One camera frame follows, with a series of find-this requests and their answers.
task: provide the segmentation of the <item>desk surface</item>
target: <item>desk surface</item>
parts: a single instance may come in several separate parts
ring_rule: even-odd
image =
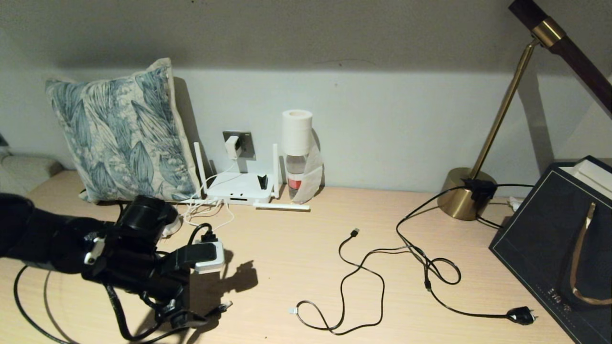
[[[47,211],[100,220],[115,220],[117,206],[94,206],[78,199],[82,183],[66,171],[31,194],[35,204]],[[436,294],[459,310],[474,313],[505,313],[527,305],[539,316],[530,326],[507,320],[479,319],[457,315],[440,306],[423,286],[423,269],[409,255],[374,255],[366,266],[386,282],[384,318],[375,327],[344,336],[305,327],[290,307],[303,299],[319,305],[330,323],[340,316],[339,283],[352,271],[338,255],[338,245],[355,227],[358,237],[345,245],[343,254],[360,261],[365,253],[380,247],[398,247],[395,224],[430,194],[326,187],[309,202],[311,212],[257,210],[230,206],[236,219],[217,235],[228,250],[226,277],[199,275],[192,280],[192,307],[206,313],[219,301],[234,305],[218,321],[202,329],[189,330],[159,343],[571,343],[552,317],[521,283],[489,251],[495,230],[478,222],[454,220],[431,204],[402,225],[401,230],[430,258],[454,261],[463,279],[455,286],[432,280]],[[287,202],[285,192],[281,202]],[[486,218],[500,222],[510,209],[500,204],[488,207]],[[212,217],[199,218],[217,226],[230,218],[224,208]],[[159,249],[174,250],[187,242],[192,226],[184,225]],[[2,342],[51,343],[18,313],[12,285],[23,264],[0,260],[0,329]],[[450,269],[442,269],[453,278]],[[132,333],[148,327],[149,309],[134,295],[118,291]],[[380,280],[365,271],[345,283],[346,318],[339,329],[349,329],[378,319]],[[20,283],[23,307],[48,332],[82,343],[124,343],[111,305],[101,285],[80,275],[48,273],[28,269]],[[321,324],[309,305],[302,317]]]

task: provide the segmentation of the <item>black cable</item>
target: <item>black cable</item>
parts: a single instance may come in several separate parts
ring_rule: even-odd
[[[193,240],[195,239],[195,235],[198,234],[199,230],[201,230],[202,228],[208,228],[209,231],[212,231],[212,226],[210,223],[201,223],[199,224],[193,231],[191,236],[189,237],[189,241],[187,243],[187,245],[191,245],[193,243]]]
[[[297,315],[297,318],[298,318],[298,319],[299,319],[299,320],[302,322],[302,324],[304,324],[304,325],[306,325],[306,326],[308,326],[308,327],[310,327],[310,328],[312,328],[312,329],[317,329],[317,330],[322,330],[322,331],[329,331],[330,333],[335,334],[335,335],[345,335],[345,334],[347,334],[347,333],[350,333],[350,332],[355,331],[356,329],[360,329],[360,328],[362,328],[362,327],[376,326],[376,325],[380,324],[380,323],[381,323],[381,321],[383,320],[383,312],[384,312],[384,290],[385,290],[384,278],[383,278],[383,277],[382,277],[380,274],[378,274],[378,273],[376,273],[376,272],[374,272],[374,271],[372,271],[372,270],[368,269],[367,267],[364,267],[365,261],[368,259],[368,257],[369,257],[370,255],[372,255],[372,254],[374,254],[374,253],[386,253],[386,254],[396,255],[396,254],[399,254],[399,253],[407,253],[408,251],[400,251],[400,252],[398,252],[398,250],[405,249],[405,248],[406,248],[405,246],[402,246],[402,247],[396,247],[396,248],[394,248],[394,249],[376,249],[376,250],[369,251],[369,252],[368,252],[368,253],[367,253],[367,254],[364,256],[364,258],[363,258],[363,260],[361,261],[361,263],[360,263],[360,264],[356,264],[356,263],[353,263],[353,262],[351,262],[351,261],[346,260],[346,259],[345,259],[345,258],[342,256],[342,252],[341,252],[342,247],[343,247],[343,246],[344,246],[344,245],[345,245],[345,244],[346,244],[348,241],[350,241],[352,238],[354,238],[355,236],[357,236],[357,232],[356,232],[356,231],[353,231],[353,232],[351,233],[351,236],[350,236],[349,238],[345,239],[345,240],[344,240],[344,241],[343,241],[343,242],[340,244],[340,246],[338,246],[338,255],[340,256],[340,259],[342,259],[342,260],[343,260],[344,262],[346,262],[347,264],[350,264],[350,265],[353,265],[353,266],[356,266],[356,267],[357,267],[357,269],[353,270],[353,271],[352,271],[352,272],[350,272],[348,275],[344,276],[344,277],[342,278],[342,281],[340,282],[340,299],[341,299],[341,301],[342,301],[342,314],[341,314],[341,316],[340,316],[340,320],[338,321],[338,323],[337,323],[336,325],[329,326],[329,324],[327,323],[327,320],[325,319],[325,316],[323,315],[323,313],[321,312],[321,310],[319,309],[319,307],[318,307],[318,306],[317,306],[317,305],[316,305],[314,302],[312,302],[312,301],[303,300],[303,301],[298,302],[298,303],[297,303],[297,305],[296,305],[296,315]],[[361,325],[355,326],[355,327],[353,327],[353,328],[351,328],[351,329],[348,329],[347,331],[344,331],[344,332],[335,332],[334,330],[335,330],[335,329],[337,329],[338,327],[340,327],[340,326],[342,325],[342,323],[344,322],[344,318],[345,318],[345,311],[346,311],[346,309],[345,309],[345,297],[344,297],[344,289],[343,289],[344,282],[346,281],[346,279],[347,279],[347,278],[349,278],[350,276],[352,276],[352,275],[356,274],[356,273],[357,273],[359,270],[361,270],[361,269],[366,270],[366,271],[368,271],[368,272],[370,272],[370,273],[372,273],[372,274],[376,275],[376,276],[377,276],[377,277],[378,277],[378,278],[381,280],[381,282],[382,282],[382,291],[381,291],[381,313],[380,313],[380,317],[378,318],[378,320],[377,320],[375,323],[361,324]],[[302,304],[309,304],[309,305],[313,306],[313,307],[316,309],[316,311],[319,313],[319,316],[320,316],[320,317],[321,317],[321,319],[323,320],[323,323],[325,324],[325,327],[314,326],[314,325],[311,325],[311,324],[306,323],[306,322],[305,322],[305,321],[302,319],[302,317],[300,316],[300,314],[299,314],[299,307],[300,307]]]
[[[21,315],[23,316],[23,318],[30,324],[32,325],[33,328],[35,328],[37,331],[39,331],[40,333],[42,333],[45,337],[49,338],[50,340],[56,342],[56,343],[60,343],[60,344],[70,344],[69,342],[65,341],[65,340],[61,340],[57,337],[54,337],[53,335],[51,335],[49,332],[43,330],[40,326],[38,326],[37,323],[34,322],[34,320],[32,320],[32,318],[30,318],[28,316],[28,314],[26,313],[26,311],[23,309],[23,307],[21,306],[21,301],[19,300],[19,291],[18,291],[18,285],[19,285],[19,279],[21,279],[21,275],[23,274],[23,271],[25,271],[28,268],[28,266],[24,266],[23,268],[21,268],[21,270],[19,270],[19,273],[17,274],[17,276],[15,277],[15,283],[13,283],[13,297],[15,298],[15,304],[17,305],[17,309],[19,310],[19,312],[21,313]]]
[[[505,187],[505,186],[519,186],[519,187],[535,187],[535,185],[529,184],[496,184],[497,187]]]
[[[527,185],[527,184],[496,184],[497,187],[507,187],[507,186],[518,186],[518,187],[533,187],[533,185]],[[398,236],[400,237],[400,239],[404,242],[404,244],[406,244],[408,250],[412,253],[412,255],[415,257],[415,259],[423,265],[424,268],[424,284],[425,284],[425,288],[427,289],[427,291],[429,291],[431,293],[431,295],[434,297],[434,299],[436,299],[436,301],[438,303],[440,303],[442,306],[444,306],[445,308],[455,312],[455,313],[459,313],[461,315],[467,315],[467,316],[475,316],[475,317],[479,317],[479,318],[505,318],[505,319],[509,319],[513,322],[517,322],[516,321],[516,311],[521,312],[521,316],[524,315],[524,310],[518,309],[518,308],[514,308],[510,311],[508,311],[508,313],[506,314],[479,314],[479,313],[468,313],[468,312],[462,312],[460,310],[454,309],[450,306],[448,306],[447,304],[443,303],[433,292],[433,288],[431,287],[431,281],[429,279],[429,272],[431,271],[438,279],[440,279],[442,282],[446,283],[446,284],[450,284],[450,285],[455,285],[458,284],[461,281],[461,271],[459,270],[459,267],[453,263],[451,260],[448,260],[446,258],[435,258],[435,259],[429,259],[425,252],[423,250],[421,250],[420,248],[416,247],[412,242],[410,242],[406,237],[404,237],[404,235],[402,235],[400,233],[400,225],[406,221],[407,219],[410,219],[412,216],[414,216],[414,214],[416,214],[417,211],[421,210],[423,207],[425,207],[427,204],[429,204],[430,202],[432,202],[433,200],[437,199],[438,197],[446,194],[447,192],[453,191],[453,190],[457,190],[457,189],[467,189],[467,187],[465,186],[458,186],[458,187],[453,187],[451,189],[447,189],[444,190],[442,192],[440,192],[439,194],[435,195],[434,197],[431,197],[429,200],[427,200],[426,202],[424,202],[423,204],[421,204],[419,207],[417,207],[415,210],[411,211],[408,215],[406,215],[405,217],[403,217],[395,226],[395,231],[398,234]],[[436,262],[437,261],[441,261],[443,263],[446,263],[448,265],[450,265],[455,272],[457,273],[457,280],[454,282],[450,282],[447,279],[445,279],[439,269],[436,267]]]
[[[123,204],[121,203],[117,203],[119,205],[119,217],[117,218],[117,221],[119,221],[119,219],[121,219],[121,216],[123,216],[123,212],[125,211],[125,209],[123,208]]]
[[[500,229],[502,229],[502,228],[503,228],[503,226],[502,226],[502,225],[498,225],[498,224],[497,224],[497,223],[495,223],[495,222],[489,221],[489,220],[487,220],[487,219],[483,218],[482,216],[480,216],[480,215],[478,215],[478,214],[476,214],[476,219],[477,219],[477,220],[480,220],[481,222],[484,222],[484,224],[485,224],[485,225],[490,225],[490,226],[493,226],[493,227],[497,228],[498,230],[500,230]]]
[[[119,326],[119,332],[121,336],[125,339],[135,342],[137,340],[142,340],[151,335],[153,332],[157,331],[157,329],[162,325],[160,322],[156,322],[149,329],[146,329],[144,332],[132,335],[130,330],[127,328],[127,322],[125,321],[125,313],[123,312],[123,307],[121,307],[121,301],[119,300],[119,296],[115,292],[113,286],[104,283],[104,288],[106,289],[106,293],[108,294],[108,298],[111,301],[111,305],[113,306],[113,311],[115,313],[115,317],[117,318],[117,325]]]

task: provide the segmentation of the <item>robotic arm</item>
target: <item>robotic arm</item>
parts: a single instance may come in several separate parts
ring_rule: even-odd
[[[121,316],[113,287],[138,294],[155,310],[157,327],[165,321],[173,329],[201,326],[206,318],[189,310],[190,268],[203,272],[207,264],[223,264],[223,246],[209,230],[200,243],[160,256],[162,231],[176,225],[175,208],[148,196],[136,197],[112,223],[52,214],[26,198],[0,193],[0,257],[100,283]],[[140,339],[121,320],[119,327],[125,339]]]

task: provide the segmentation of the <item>wall outlet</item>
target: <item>wall outlet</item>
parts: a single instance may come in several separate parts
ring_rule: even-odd
[[[240,132],[236,130],[227,130],[223,132],[223,142],[226,142],[230,136],[238,136],[242,153],[239,158],[246,160],[255,159],[255,147],[253,147],[253,136],[251,132]]]

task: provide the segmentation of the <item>decorative pillow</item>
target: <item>decorative pillow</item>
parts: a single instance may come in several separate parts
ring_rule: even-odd
[[[174,102],[170,59],[114,80],[48,80],[86,200],[190,198],[200,184]]]

